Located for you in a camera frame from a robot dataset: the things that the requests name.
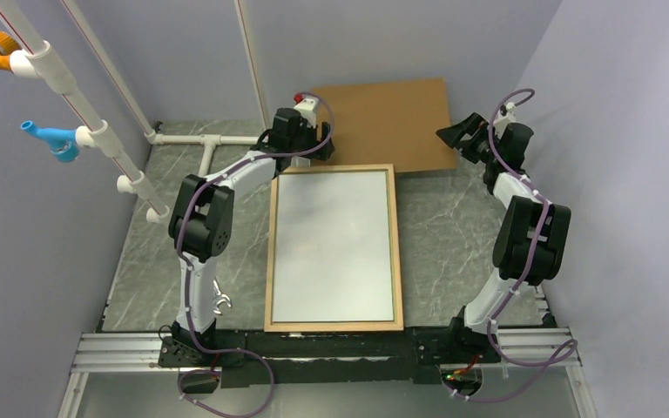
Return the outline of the brown fibreboard backing board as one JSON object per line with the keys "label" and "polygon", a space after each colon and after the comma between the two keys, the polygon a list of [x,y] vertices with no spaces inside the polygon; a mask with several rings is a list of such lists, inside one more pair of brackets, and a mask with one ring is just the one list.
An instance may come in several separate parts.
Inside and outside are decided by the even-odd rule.
{"label": "brown fibreboard backing board", "polygon": [[451,125],[445,81],[328,85],[313,88],[331,107],[319,117],[334,129],[334,152],[319,165],[391,164],[396,172],[454,170],[454,150],[436,131]]}

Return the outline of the white PVC pipe stand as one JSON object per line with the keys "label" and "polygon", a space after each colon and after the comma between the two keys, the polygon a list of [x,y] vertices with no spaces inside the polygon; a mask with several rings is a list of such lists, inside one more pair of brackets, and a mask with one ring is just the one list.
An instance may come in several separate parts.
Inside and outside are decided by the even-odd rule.
{"label": "white PVC pipe stand", "polygon": [[[165,221],[171,212],[146,177],[125,152],[118,134],[78,88],[78,82],[57,50],[41,37],[14,1],[0,1],[0,21],[9,31],[0,37],[0,67],[17,77],[44,81],[78,116],[82,124],[75,130],[76,146],[97,148],[121,171],[117,180],[119,192],[131,193],[144,200],[149,208],[146,219],[151,223]],[[112,82],[138,120],[145,138],[152,145],[203,145],[199,173],[207,173],[214,149],[221,145],[253,145],[254,137],[225,135],[166,135],[151,128],[148,119],[127,90],[111,62],[104,64]]]}

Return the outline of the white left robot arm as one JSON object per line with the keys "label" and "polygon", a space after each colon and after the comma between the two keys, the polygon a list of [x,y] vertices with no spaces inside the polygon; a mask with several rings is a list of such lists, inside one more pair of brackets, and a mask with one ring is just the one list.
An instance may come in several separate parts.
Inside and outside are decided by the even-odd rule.
{"label": "white left robot arm", "polygon": [[182,180],[168,226],[181,271],[179,313],[171,330],[193,365],[214,357],[220,308],[232,305],[220,290],[216,266],[232,238],[238,199],[278,178],[294,158],[328,160],[335,150],[333,133],[329,122],[316,124],[298,109],[280,108],[271,128],[242,158],[216,173]]}

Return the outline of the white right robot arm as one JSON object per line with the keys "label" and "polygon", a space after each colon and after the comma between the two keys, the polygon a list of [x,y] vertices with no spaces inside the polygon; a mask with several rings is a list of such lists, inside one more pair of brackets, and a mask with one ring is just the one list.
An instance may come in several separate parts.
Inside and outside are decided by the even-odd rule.
{"label": "white right robot arm", "polygon": [[448,147],[470,163],[484,166],[483,183],[504,209],[492,253],[494,267],[477,297],[462,307],[438,346],[466,361],[496,343],[494,322],[526,287],[554,279],[564,255],[571,210],[541,197],[523,169],[534,131],[510,117],[492,126],[477,113],[436,131]]}

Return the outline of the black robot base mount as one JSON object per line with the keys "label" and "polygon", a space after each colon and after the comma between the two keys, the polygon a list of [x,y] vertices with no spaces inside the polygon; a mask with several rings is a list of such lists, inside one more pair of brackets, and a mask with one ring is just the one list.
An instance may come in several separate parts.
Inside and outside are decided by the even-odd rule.
{"label": "black robot base mount", "polygon": [[364,333],[213,330],[196,348],[185,330],[161,338],[162,368],[213,368],[223,388],[277,384],[410,381],[437,384],[439,370],[497,364],[482,334],[447,327]]}

